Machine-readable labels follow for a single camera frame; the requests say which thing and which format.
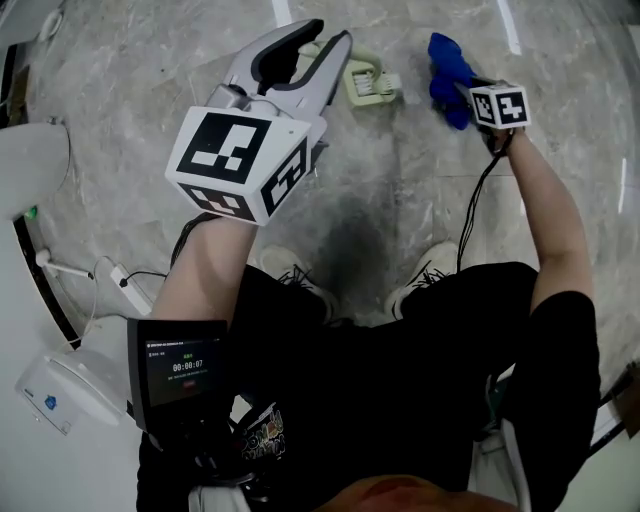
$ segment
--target wire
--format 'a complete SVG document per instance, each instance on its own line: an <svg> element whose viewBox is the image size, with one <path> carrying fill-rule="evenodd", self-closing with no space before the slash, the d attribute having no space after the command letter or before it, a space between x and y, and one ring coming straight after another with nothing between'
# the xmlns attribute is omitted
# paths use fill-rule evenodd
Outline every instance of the wire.
<svg viewBox="0 0 640 512"><path fill-rule="evenodd" d="M139 274L143 274L143 275L147 275L147 276L164 277L165 279L167 278L167 274L163 274L162 272L147 272L146 270L138 270L137 272L134 272L133 274L129 274L124 279L120 279L120 288L124 288L125 286L127 286L127 284L129 284L129 279L131 279L133 276L137 276Z"/></svg>
<svg viewBox="0 0 640 512"><path fill-rule="evenodd" d="M480 179L478 180L478 184L476 185L473 194L471 195L471 200L469 201L469 207L467 208L467 216L464 221L464 227L462 228L462 233L460 234L460 242L458 247L460 250L458 251L458 264L457 264L457 272L459 273L462 267L462 256L464 254L464 250L467 247L467 242L469 238L471 238L471 232L473 231L473 226L475 223L476 216L476 208L478 206L478 201L480 200L480 192L482 192L482 185L484 184L484 180L487 179L487 176L493 171L494 167L498 165L500 159L506 155L507 149L511 144L511 140L513 139L514 130L509 132L509 136L505 140L502 148L493 158L489 166L482 172Z"/></svg>
<svg viewBox="0 0 640 512"><path fill-rule="evenodd" d="M62 348L64 348L65 346L69 345L71 346L71 348L74 348L72 343L76 343L78 341L82 341L82 339L91 332L91 329L93 329L94 326L94 320L95 320L95 316L96 316L96 309L98 306L98 290L99 290L99 284L98 284L98 265L100 264L100 262L106 259L107 261L111 262L111 264L113 266L115 266L115 263L113 262L113 260L111 258L109 258L109 256L100 256L97 260L95 265L93 266L93 283L95 285L94 288L94 292L93 292L93 306L91 307L91 316L89 317L89 321L87 322L87 325L85 325L84 331L82 332L82 335L79 336L78 338L76 338L75 340L65 340L65 342L60 345L60 347L58 349L56 349L56 352L60 351Z"/></svg>

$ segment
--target marble floor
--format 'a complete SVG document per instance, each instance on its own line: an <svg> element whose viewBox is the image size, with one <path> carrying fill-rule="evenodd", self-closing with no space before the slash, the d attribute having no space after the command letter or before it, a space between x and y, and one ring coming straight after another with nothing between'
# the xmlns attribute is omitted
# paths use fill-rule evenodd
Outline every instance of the marble floor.
<svg viewBox="0 0 640 512"><path fill-rule="evenodd" d="M386 295L432 244L457 241L490 157L472 129L431 108L427 44L461 45L474 69L526 87L531 138L580 208L595 269L603 389L640 354L640 60L628 31L632 0L508 0L521 55L510 51L497 0L289 0L294 20L349 29L399 73L404 98L352 110L342 89L326 111L331 147L260 231L254 253L278 243L313 264L315 279L361 324L385 321ZM202 105L234 52L272 28L270 0L67 0L51 41L30 49L32 121L59 116L73 165L30 224L55 258L85 268L108 255L129 271L166 272L195 211L163 173L187 109ZM536 266L515 179L488 178L465 265ZM98 272L98 315L131 314ZM139 281L154 296L157 278ZM82 315L93 288L61 284ZM425 329L436 318L425 316Z"/></svg>

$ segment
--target sneaker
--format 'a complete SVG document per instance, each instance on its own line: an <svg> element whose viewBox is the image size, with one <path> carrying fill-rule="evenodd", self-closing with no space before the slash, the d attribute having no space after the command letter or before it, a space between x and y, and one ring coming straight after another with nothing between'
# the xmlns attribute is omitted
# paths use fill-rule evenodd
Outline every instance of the sneaker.
<svg viewBox="0 0 640 512"><path fill-rule="evenodd" d="M418 288L440 281L456 271L458 246L453 242L443 242L429 249L416 266L409 282L395 290L384 303L385 312L395 318L402 319L402 301Z"/></svg>
<svg viewBox="0 0 640 512"><path fill-rule="evenodd" d="M320 297L326 307L325 323L331 321L338 311L338 301L332 293L320 288L311 279L311 268L296 254L284 247L270 245L260 254L260 269L287 286L299 286Z"/></svg>

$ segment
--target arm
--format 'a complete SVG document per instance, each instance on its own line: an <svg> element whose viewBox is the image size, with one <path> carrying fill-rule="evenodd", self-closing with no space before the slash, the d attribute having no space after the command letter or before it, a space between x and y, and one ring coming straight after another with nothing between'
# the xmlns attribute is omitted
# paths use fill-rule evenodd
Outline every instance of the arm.
<svg viewBox="0 0 640 512"><path fill-rule="evenodd" d="M522 130L516 130L507 155L540 261L531 311L564 291L581 292L592 299L587 241L569 191Z"/></svg>
<svg viewBox="0 0 640 512"><path fill-rule="evenodd" d="M156 320L226 320L230 326L257 229L226 218L196 226L151 316Z"/></svg>

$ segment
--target black cable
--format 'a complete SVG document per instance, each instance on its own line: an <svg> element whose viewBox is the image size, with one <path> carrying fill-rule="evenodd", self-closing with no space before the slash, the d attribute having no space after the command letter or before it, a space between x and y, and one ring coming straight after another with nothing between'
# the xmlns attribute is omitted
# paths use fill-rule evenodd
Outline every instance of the black cable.
<svg viewBox="0 0 640 512"><path fill-rule="evenodd" d="M139 274L144 274L144 275L147 275L147 276L164 277L165 279L167 278L167 274L162 274L161 272L147 272L146 270L138 270L137 272L134 272L133 274L129 274L124 279L120 279L120 288L124 288L125 286L127 286L129 284L129 279L131 279L133 276L137 276Z"/></svg>
<svg viewBox="0 0 640 512"><path fill-rule="evenodd" d="M459 250L458 250L457 272L460 272L461 270L462 256L464 254L465 248L467 247L467 242L471 237L471 232L473 231L473 225L474 225L475 216L476 216L476 207L478 206L478 201L480 200L480 192L482 192L482 185L484 184L484 180L487 179L487 176L489 176L489 173L493 171L494 167L498 165L498 162L500 161L500 159L507 154L507 149L511 144L511 140L513 139L514 133L515 133L514 130L511 130L511 132L509 133L509 136L507 137L504 144L502 145L502 148L500 148L500 151L498 151L498 153L493 158L489 166L480 175L478 184L476 185L476 188L473 191L473 194L471 195L471 200L469 201L469 207L467 208L467 216L464 221L464 227L462 228L462 233L460 234L460 243L458 244Z"/></svg>

